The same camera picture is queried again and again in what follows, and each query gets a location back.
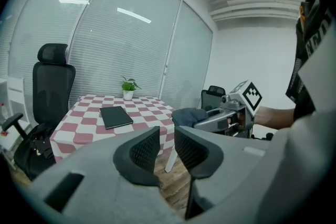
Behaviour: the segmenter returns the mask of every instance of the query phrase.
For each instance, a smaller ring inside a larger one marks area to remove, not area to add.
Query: checkered tablecloth
[[[121,106],[133,124],[106,130],[100,108]],[[173,109],[154,97],[135,97],[126,101],[121,96],[88,94],[68,111],[50,137],[57,162],[80,147],[97,140],[121,135],[134,130],[160,126],[160,151],[167,153],[174,145]]]

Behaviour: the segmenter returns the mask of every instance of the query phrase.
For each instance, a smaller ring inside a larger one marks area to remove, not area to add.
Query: fluorescent light
[[[130,16],[132,16],[132,17],[134,17],[134,18],[139,19],[139,20],[142,20],[142,21],[144,21],[144,22],[146,22],[146,23],[148,23],[148,24],[150,24],[150,23],[152,22],[151,20],[148,20],[148,19],[146,19],[145,17],[142,17],[142,16],[140,16],[140,15],[138,15],[138,14],[129,12],[128,10],[125,10],[125,9],[122,9],[122,8],[117,8],[117,11],[118,11],[118,12],[121,12],[121,13],[125,13],[125,14],[127,14],[127,15],[130,15]]]
[[[87,0],[58,0],[60,3],[69,3],[69,4],[88,4]]]

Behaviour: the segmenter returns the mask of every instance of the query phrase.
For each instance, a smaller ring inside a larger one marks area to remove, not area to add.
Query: wooden floor
[[[160,191],[163,198],[183,217],[188,201],[190,174],[179,158],[177,158],[173,169],[166,173],[164,168],[168,157],[169,155],[160,155],[156,158],[154,174],[160,180]],[[25,187],[30,186],[31,182],[22,170],[11,168],[11,173],[16,183]]]

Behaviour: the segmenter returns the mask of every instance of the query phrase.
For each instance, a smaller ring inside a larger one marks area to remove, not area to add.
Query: forearm
[[[294,122],[294,109],[271,109],[261,106],[255,116],[255,124],[272,129],[291,127]]]

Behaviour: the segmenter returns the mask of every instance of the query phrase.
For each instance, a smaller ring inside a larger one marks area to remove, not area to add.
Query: green plant
[[[141,89],[135,82],[134,79],[126,79],[124,76],[121,76],[124,80],[122,81],[122,86],[121,88],[124,90],[124,91],[135,91],[136,88],[139,88]]]

